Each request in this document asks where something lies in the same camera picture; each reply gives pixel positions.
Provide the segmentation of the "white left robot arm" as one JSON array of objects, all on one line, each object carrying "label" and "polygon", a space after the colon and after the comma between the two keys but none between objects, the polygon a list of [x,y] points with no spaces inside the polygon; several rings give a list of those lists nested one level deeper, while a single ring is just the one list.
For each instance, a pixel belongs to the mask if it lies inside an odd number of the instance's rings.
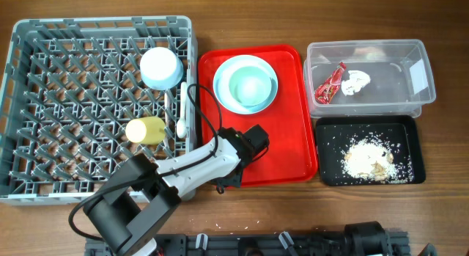
[{"label": "white left robot arm", "polygon": [[269,146],[267,132],[222,128],[185,155],[151,162],[138,154],[124,162],[84,203],[84,213],[115,255],[134,255],[149,243],[184,196],[212,181],[219,191],[240,186],[243,170]]}]

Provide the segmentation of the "white tissue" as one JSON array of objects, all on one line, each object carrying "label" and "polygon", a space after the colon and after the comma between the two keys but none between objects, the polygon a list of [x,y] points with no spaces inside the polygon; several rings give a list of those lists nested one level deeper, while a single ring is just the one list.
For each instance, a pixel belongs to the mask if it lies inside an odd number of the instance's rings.
[{"label": "white tissue", "polygon": [[360,92],[371,82],[371,77],[360,70],[350,70],[349,78],[341,83],[341,91],[344,95],[350,96]]}]

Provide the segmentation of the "food scraps rice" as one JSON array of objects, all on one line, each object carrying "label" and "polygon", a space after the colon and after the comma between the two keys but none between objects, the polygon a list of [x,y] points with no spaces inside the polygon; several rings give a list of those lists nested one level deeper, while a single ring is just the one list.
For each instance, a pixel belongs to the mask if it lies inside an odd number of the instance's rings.
[{"label": "food scraps rice", "polygon": [[346,177],[359,182],[379,184],[411,183],[415,179],[410,151],[403,142],[392,142],[387,136],[353,134],[341,150],[341,169]]}]

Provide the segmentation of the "small green plate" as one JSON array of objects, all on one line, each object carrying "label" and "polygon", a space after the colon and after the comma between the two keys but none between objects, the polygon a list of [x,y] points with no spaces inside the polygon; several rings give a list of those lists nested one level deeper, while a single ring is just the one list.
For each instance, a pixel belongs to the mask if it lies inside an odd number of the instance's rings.
[{"label": "small green plate", "polygon": [[254,66],[236,69],[229,77],[229,92],[242,106],[257,106],[267,100],[272,90],[270,74]]}]

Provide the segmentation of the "light blue bowl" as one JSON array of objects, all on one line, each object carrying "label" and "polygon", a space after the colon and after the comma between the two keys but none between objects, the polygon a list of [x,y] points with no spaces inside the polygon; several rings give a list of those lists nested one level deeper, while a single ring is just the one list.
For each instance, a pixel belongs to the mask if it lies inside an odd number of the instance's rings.
[{"label": "light blue bowl", "polygon": [[184,74],[180,58],[164,47],[146,51],[141,57],[139,67],[142,81],[156,90],[171,89],[181,81]]}]

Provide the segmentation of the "red snack wrapper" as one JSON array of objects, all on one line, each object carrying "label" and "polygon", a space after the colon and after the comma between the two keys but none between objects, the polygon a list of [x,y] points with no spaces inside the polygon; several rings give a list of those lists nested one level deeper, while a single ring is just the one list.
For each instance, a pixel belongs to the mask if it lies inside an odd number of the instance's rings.
[{"label": "red snack wrapper", "polygon": [[346,65],[340,62],[325,82],[318,86],[314,91],[314,97],[318,103],[329,104],[332,101],[334,95],[340,89],[341,78],[346,69]]}]

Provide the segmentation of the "yellow plastic cup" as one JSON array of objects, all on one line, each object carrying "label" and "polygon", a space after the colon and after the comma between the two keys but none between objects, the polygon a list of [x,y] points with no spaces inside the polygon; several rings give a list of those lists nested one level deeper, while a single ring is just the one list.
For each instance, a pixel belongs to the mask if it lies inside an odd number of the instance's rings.
[{"label": "yellow plastic cup", "polygon": [[165,122],[159,117],[142,117],[125,126],[125,135],[133,143],[156,145],[164,140],[165,127]]}]

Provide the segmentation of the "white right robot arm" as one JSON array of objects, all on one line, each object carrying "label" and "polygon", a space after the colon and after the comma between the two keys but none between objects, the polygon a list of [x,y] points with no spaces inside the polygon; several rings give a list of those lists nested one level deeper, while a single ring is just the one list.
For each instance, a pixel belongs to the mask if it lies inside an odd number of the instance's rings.
[{"label": "white right robot arm", "polygon": [[379,222],[347,224],[341,255],[411,256],[408,232],[384,228]]}]

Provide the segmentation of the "white plastic fork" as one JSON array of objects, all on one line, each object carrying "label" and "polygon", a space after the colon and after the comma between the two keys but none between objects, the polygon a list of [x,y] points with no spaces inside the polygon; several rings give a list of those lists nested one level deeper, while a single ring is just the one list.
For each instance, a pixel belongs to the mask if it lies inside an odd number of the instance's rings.
[{"label": "white plastic fork", "polygon": [[[164,115],[165,115],[165,131],[169,129],[171,123],[171,118],[169,117],[169,111],[171,111],[170,98],[167,93],[164,94]],[[165,138],[163,140],[164,147],[169,148],[169,136],[165,133]]]}]

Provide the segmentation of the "large light blue plate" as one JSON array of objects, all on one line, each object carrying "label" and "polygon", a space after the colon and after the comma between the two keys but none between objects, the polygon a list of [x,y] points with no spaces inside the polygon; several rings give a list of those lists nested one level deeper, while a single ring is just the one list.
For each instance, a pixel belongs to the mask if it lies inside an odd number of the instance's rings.
[{"label": "large light blue plate", "polygon": [[[257,106],[240,105],[229,92],[229,77],[236,69],[246,66],[259,67],[270,74],[272,90],[267,100]],[[276,98],[278,92],[278,77],[276,72],[265,60],[253,55],[238,55],[227,59],[216,70],[213,76],[213,92],[218,102],[226,109],[236,114],[256,114],[266,109]]]}]

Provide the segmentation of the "white plastic spoon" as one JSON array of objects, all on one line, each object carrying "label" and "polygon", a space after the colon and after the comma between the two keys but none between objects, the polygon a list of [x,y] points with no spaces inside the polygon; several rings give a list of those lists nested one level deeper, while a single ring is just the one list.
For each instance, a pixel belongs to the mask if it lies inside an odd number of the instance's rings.
[{"label": "white plastic spoon", "polygon": [[180,85],[180,118],[177,121],[177,136],[180,139],[184,139],[187,134],[186,128],[186,100],[187,100],[187,88],[188,85],[183,81]]}]

